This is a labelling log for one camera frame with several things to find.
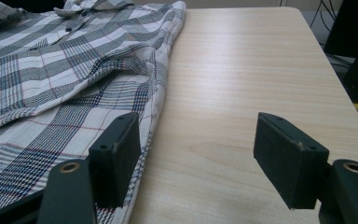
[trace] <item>wooden table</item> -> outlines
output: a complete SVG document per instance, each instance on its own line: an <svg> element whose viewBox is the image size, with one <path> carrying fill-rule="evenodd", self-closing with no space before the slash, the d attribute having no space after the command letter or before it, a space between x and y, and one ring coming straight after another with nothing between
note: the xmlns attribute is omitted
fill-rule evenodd
<svg viewBox="0 0 358 224"><path fill-rule="evenodd" d="M358 114L301 13L190 9L130 223L318 223L253 157L260 111L358 161Z"/></svg>

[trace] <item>white wall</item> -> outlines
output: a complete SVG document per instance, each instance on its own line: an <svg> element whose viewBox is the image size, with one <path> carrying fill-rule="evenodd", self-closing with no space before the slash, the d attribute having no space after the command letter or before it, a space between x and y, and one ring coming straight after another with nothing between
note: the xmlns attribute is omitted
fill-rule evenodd
<svg viewBox="0 0 358 224"><path fill-rule="evenodd" d="M172 3L175 0L132 0L136 5L147 3ZM320 0L282 0L287 7L295 7L302 11L316 11ZM185 0L187 8L201 7L278 7L281 0ZM338 11L342 0L332 0L335 11Z"/></svg>

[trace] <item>black cable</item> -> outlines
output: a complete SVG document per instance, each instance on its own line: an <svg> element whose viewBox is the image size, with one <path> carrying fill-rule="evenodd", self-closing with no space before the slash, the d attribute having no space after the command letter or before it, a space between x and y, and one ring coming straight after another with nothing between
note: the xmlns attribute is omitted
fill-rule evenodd
<svg viewBox="0 0 358 224"><path fill-rule="evenodd" d="M337 15L336 15L336 11L334 10L333 3L331 2L331 0L328 0L328 1L330 2L331 11L333 12L334 17L336 18Z"/></svg>
<svg viewBox="0 0 358 224"><path fill-rule="evenodd" d="M313 22L315 21L316 16L318 15L319 10L321 9L321 6L322 6L322 1L319 3L318 9L316 9L315 16L313 17L313 20L312 20L312 22L310 23L310 28L312 28L312 24L313 24Z"/></svg>
<svg viewBox="0 0 358 224"><path fill-rule="evenodd" d="M327 10L328 14L330 14L331 18L333 18L333 20L335 20L336 18L334 17L334 15L331 13L330 9L327 7L327 5L324 3L324 0L321 0L322 4L324 5L324 8Z"/></svg>
<svg viewBox="0 0 358 224"><path fill-rule="evenodd" d="M339 64L339 63L330 63L331 65L338 66L338 67L344 67L344 68L350 68L349 66L345 64Z"/></svg>
<svg viewBox="0 0 358 224"><path fill-rule="evenodd" d="M324 27L328 30L328 32L330 33L330 29L328 28L328 26L326 25L326 23L324 22L324 16L322 15L322 12L320 11L319 12L321 14L321 19L322 19L322 22L324 23Z"/></svg>
<svg viewBox="0 0 358 224"><path fill-rule="evenodd" d="M339 61L339 62L341 62L341 63L345 63L345 64L351 66L351 63L350 63L350 62L348 62L348 61L346 61L346 60L343 60L343 59L341 59L341 58L338 58L336 55L332 55L332 54L329 54L329 53L326 53L325 55L326 55L327 57L329 57L329 58L332 58L332 59L337 60L337 61Z"/></svg>

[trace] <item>black mount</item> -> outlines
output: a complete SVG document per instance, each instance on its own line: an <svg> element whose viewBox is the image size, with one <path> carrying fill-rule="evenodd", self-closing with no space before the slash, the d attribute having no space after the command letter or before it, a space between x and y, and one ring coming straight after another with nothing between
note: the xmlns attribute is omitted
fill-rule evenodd
<svg viewBox="0 0 358 224"><path fill-rule="evenodd" d="M327 148L289 121L259 113L254 156L290 209L314 209L323 224L358 223L358 161L327 163Z"/></svg>

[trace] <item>plaid fabric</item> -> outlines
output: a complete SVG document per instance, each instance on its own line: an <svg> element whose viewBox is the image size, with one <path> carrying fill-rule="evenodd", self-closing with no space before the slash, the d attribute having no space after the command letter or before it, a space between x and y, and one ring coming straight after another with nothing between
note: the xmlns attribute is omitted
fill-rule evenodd
<svg viewBox="0 0 358 224"><path fill-rule="evenodd" d="M85 158L116 117L136 111L142 156L125 205L98 209L102 223L128 221L185 9L70 0L35 14L0 3L0 208L41 190L54 165Z"/></svg>

